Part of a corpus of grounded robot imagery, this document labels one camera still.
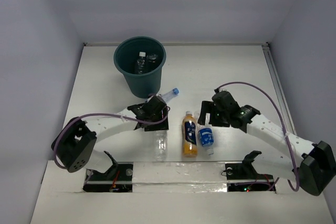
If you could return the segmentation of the clear bottle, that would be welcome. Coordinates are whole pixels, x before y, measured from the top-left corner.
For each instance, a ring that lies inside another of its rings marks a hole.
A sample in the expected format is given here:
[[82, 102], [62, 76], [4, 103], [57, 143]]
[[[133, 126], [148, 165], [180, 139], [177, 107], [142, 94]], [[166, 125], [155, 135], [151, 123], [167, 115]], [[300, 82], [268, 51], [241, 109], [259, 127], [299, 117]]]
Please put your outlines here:
[[134, 65], [134, 73], [135, 74], [146, 73], [146, 53], [145, 52], [139, 52], [139, 55]]
[[160, 65], [160, 57], [157, 54], [147, 55], [146, 65], [147, 65], [148, 72], [153, 71]]
[[154, 134], [155, 159], [163, 162], [167, 154], [167, 130], [156, 131]]

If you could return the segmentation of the orange juice bottle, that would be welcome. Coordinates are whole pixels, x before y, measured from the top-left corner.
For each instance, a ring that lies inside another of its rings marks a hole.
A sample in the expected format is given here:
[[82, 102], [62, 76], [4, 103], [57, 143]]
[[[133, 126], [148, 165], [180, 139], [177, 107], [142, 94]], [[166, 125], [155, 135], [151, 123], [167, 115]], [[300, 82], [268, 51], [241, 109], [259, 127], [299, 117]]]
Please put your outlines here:
[[182, 154], [185, 157], [194, 158], [197, 156], [196, 126], [192, 112], [186, 111], [182, 121]]

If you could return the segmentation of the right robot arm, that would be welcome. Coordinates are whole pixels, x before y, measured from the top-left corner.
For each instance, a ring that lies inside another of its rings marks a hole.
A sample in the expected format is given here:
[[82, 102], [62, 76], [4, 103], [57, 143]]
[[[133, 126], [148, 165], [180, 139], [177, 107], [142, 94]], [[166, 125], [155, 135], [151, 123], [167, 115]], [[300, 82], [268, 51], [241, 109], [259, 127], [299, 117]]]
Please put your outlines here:
[[335, 176], [335, 158], [328, 143], [314, 143], [283, 130], [252, 106], [239, 106], [228, 91], [217, 90], [211, 101], [202, 101], [198, 123], [239, 129], [281, 153], [266, 159], [261, 151], [252, 151], [226, 168], [228, 179], [269, 174], [296, 182], [305, 192], [319, 196]]

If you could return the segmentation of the blue label bottle white cap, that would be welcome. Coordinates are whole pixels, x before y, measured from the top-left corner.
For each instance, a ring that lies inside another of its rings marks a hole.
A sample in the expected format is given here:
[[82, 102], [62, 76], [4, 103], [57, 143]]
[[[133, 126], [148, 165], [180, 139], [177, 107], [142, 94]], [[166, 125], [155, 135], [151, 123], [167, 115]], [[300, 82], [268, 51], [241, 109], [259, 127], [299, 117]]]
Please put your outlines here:
[[198, 125], [198, 138], [207, 154], [213, 155], [214, 135], [212, 129], [208, 125]]

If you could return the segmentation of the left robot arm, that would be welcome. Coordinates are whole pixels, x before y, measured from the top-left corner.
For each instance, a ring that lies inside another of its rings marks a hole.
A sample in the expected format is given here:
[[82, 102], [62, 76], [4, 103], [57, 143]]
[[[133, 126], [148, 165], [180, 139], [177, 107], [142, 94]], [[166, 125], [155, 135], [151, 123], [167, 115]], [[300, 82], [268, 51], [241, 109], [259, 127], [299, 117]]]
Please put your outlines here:
[[107, 152], [94, 146], [122, 132], [152, 130], [167, 121], [169, 106], [160, 96], [126, 107], [118, 113], [89, 113], [72, 118], [51, 145], [55, 164], [69, 173], [88, 169], [92, 174], [112, 180], [118, 163]]

